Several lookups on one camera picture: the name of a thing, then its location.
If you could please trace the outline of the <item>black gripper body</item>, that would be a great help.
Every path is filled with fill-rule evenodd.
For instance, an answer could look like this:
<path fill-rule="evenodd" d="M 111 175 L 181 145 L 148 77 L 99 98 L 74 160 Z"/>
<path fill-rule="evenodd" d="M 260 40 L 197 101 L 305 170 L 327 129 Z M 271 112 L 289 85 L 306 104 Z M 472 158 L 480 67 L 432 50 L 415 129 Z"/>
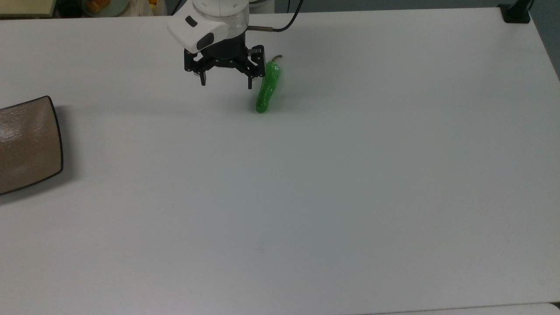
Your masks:
<path fill-rule="evenodd" d="M 246 35 L 228 38 L 204 48 L 201 60 L 248 60 Z"/>

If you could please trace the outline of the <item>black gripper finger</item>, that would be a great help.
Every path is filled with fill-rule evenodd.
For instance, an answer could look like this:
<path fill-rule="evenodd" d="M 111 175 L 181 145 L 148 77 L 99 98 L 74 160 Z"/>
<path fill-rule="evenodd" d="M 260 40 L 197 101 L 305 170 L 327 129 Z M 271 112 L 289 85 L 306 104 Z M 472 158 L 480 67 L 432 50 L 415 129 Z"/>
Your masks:
<path fill-rule="evenodd" d="M 241 52 L 232 59 L 232 64 L 238 72 L 247 77 L 248 89 L 251 90 L 255 79 L 266 76 L 265 46 L 242 48 Z"/>
<path fill-rule="evenodd" d="M 206 72 L 215 66 L 215 59 L 210 56 L 202 55 L 200 59 L 195 60 L 197 56 L 197 52 L 192 53 L 184 49 L 184 69 L 186 72 L 197 74 L 200 78 L 201 85 L 206 86 Z"/>

